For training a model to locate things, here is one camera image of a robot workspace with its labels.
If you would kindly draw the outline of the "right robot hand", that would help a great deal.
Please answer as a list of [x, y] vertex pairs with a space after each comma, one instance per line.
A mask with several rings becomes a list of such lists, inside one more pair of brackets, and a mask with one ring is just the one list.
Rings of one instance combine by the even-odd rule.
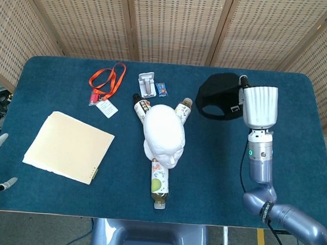
[[239, 105], [242, 105], [244, 123], [252, 130], [270, 129], [278, 117], [278, 88], [251, 86], [248, 77], [239, 77]]

